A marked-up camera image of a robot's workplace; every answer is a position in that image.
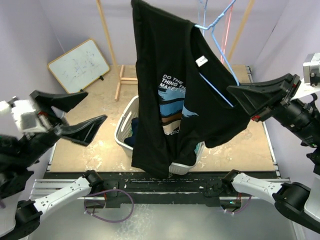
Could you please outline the black printed t shirt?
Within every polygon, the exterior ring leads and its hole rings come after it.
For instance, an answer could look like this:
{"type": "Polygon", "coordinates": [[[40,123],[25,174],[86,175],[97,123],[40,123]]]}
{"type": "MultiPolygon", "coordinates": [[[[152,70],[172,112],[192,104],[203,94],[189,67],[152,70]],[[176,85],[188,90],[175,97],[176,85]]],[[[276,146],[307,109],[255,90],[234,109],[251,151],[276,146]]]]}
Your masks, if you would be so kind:
{"type": "Polygon", "coordinates": [[[196,147],[220,146],[250,117],[228,92],[236,81],[196,25],[133,0],[138,126],[131,165],[165,178],[172,163],[193,166],[196,147]]]}

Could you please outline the teal t shirt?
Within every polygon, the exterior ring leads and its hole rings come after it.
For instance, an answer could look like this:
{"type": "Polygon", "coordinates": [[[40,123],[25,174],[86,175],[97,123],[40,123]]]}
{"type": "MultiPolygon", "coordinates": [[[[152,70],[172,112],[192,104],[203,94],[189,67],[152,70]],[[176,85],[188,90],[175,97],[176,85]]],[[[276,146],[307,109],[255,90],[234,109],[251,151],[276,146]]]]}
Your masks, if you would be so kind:
{"type": "Polygon", "coordinates": [[[199,151],[202,149],[203,145],[204,145],[203,142],[199,142],[199,143],[196,145],[196,147],[195,147],[195,149],[194,149],[194,152],[195,152],[196,155],[197,155],[197,154],[199,153],[199,151]]]}

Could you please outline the light blue wire hanger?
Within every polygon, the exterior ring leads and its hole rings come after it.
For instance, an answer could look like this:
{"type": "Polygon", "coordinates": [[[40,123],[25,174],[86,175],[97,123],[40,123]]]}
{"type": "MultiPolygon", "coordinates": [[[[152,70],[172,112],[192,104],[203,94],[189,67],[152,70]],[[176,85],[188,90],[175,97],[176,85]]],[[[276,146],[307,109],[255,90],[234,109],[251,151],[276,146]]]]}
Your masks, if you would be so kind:
{"type": "Polygon", "coordinates": [[[208,7],[208,0],[198,0],[198,7],[197,7],[197,18],[198,18],[198,25],[202,30],[205,30],[206,24],[206,13],[208,7]]]}

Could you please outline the navy blue t shirt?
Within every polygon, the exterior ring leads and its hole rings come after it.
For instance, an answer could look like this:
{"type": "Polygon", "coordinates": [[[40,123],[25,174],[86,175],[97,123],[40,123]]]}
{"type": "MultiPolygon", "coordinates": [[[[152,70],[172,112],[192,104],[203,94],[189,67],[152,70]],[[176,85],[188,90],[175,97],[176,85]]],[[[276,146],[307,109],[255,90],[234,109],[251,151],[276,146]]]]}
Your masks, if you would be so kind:
{"type": "Polygon", "coordinates": [[[136,142],[136,135],[138,132],[138,124],[139,124],[139,118],[135,117],[131,120],[131,135],[124,139],[124,143],[130,147],[134,147],[136,142]]]}

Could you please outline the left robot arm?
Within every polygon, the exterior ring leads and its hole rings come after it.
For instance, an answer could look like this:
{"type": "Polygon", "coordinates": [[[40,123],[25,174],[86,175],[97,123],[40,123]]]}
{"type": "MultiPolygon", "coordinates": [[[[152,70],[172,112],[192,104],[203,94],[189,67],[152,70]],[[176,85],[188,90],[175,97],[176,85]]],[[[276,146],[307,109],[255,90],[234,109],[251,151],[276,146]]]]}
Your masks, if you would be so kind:
{"type": "Polygon", "coordinates": [[[87,170],[76,179],[35,179],[30,198],[21,198],[34,174],[31,167],[60,139],[85,147],[93,141],[106,115],[70,125],[56,114],[56,110],[68,113],[87,95],[86,91],[50,94],[35,90],[26,100],[13,97],[1,101],[1,114],[10,114],[21,133],[21,138],[4,134],[0,137],[1,239],[26,239],[55,211],[103,191],[101,176],[95,170],[87,170]]]}

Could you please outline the pink wire hanger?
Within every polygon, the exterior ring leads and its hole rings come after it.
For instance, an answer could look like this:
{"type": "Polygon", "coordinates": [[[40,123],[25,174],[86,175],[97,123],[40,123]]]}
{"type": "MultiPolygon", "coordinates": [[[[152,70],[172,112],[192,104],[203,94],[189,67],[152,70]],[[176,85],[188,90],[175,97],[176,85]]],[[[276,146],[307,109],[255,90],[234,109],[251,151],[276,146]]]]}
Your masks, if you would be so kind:
{"type": "Polygon", "coordinates": [[[232,12],[233,12],[233,6],[231,6],[230,9],[226,12],[226,19],[225,19],[225,23],[224,23],[224,32],[223,32],[222,44],[221,44],[221,49],[222,49],[223,54],[225,53],[227,42],[228,42],[232,12]]]}

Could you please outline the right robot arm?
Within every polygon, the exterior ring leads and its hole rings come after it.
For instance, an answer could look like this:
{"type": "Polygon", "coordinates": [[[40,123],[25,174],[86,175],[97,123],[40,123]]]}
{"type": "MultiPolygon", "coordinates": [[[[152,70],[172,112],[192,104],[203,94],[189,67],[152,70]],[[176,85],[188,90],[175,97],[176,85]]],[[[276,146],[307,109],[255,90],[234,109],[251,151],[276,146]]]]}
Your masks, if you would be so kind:
{"type": "Polygon", "coordinates": [[[236,193],[257,197],[272,204],[285,218],[315,232],[320,232],[320,110],[316,101],[320,85],[298,75],[286,74],[266,82],[243,83],[227,88],[255,122],[275,119],[313,151],[306,157],[313,164],[311,186],[293,181],[273,182],[231,170],[221,180],[228,196],[236,193]]]}

